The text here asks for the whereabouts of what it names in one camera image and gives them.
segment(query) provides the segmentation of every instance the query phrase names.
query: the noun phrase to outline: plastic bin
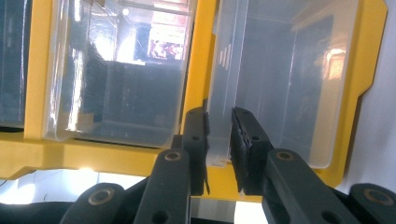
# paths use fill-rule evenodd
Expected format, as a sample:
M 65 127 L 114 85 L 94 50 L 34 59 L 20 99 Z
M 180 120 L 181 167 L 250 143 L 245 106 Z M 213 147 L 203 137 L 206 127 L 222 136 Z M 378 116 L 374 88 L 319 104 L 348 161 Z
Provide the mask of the plastic bin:
M 0 2 L 0 126 L 23 128 L 31 0 Z
M 195 3 L 55 0 L 44 137 L 170 147 Z
M 236 105 L 255 115 L 274 147 L 295 150 L 314 168 L 330 164 L 358 3 L 222 1 L 208 106 L 210 163 L 228 159 Z

